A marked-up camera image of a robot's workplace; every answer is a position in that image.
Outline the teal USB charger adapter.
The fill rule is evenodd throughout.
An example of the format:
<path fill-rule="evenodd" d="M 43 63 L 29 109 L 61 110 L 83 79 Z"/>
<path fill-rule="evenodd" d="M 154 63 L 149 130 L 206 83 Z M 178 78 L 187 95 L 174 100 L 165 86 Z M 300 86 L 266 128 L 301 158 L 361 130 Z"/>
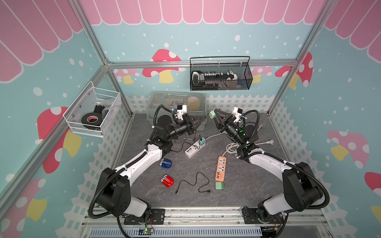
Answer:
<path fill-rule="evenodd" d="M 205 144 L 205 142 L 206 142 L 206 139 L 205 139 L 204 137 L 201 137 L 201 138 L 199 139 L 199 145 L 200 145 L 200 146 L 203 146 L 203 145 Z"/>

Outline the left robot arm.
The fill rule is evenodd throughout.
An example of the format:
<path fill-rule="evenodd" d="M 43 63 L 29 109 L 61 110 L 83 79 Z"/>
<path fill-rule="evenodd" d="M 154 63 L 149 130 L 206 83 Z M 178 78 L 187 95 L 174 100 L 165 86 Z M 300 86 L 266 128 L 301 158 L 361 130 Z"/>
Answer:
<path fill-rule="evenodd" d="M 134 181 L 152 164 L 163 159 L 180 136 L 193 135 L 205 121 L 206 116 L 190 116 L 185 106 L 171 110 L 170 115 L 158 116 L 159 111 L 168 108 L 160 105 L 154 114 L 152 133 L 144 149 L 128 162 L 114 169 L 105 168 L 99 177 L 95 194 L 88 208 L 88 217 L 100 219 L 113 215 L 116 218 L 129 215 L 147 223 L 151 217 L 151 206 L 140 198 L 132 197 Z"/>

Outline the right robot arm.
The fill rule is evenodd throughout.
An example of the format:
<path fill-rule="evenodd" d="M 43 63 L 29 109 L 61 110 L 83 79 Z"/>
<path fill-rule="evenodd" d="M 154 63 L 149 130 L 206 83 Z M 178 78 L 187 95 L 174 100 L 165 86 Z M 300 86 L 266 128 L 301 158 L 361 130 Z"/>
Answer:
<path fill-rule="evenodd" d="M 237 144 L 237 158 L 259 166 L 282 181 L 283 192 L 258 204 L 257 217 L 268 223 L 283 213 L 322 209 L 329 205 L 328 190 L 305 162 L 292 163 L 265 152 L 257 144 L 260 113 L 234 108 L 231 113 L 214 109 L 209 114 L 220 132 Z"/>

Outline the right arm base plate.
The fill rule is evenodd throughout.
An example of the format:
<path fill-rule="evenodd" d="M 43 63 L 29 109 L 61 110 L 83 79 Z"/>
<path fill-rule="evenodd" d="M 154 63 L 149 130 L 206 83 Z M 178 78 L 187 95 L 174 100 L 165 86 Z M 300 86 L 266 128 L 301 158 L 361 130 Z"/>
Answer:
<path fill-rule="evenodd" d="M 258 208 L 242 207 L 241 213 L 246 225 L 253 224 L 270 224 L 270 225 L 282 225 L 284 218 L 282 213 L 276 215 L 269 215 Z"/>

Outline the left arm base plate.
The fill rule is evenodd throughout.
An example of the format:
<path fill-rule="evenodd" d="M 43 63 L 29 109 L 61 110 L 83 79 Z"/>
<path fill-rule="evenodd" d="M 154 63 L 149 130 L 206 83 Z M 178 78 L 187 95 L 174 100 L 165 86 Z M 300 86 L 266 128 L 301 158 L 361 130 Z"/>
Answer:
<path fill-rule="evenodd" d="M 165 209 L 149 209 L 142 217 L 129 215 L 124 218 L 124 225 L 163 225 Z"/>

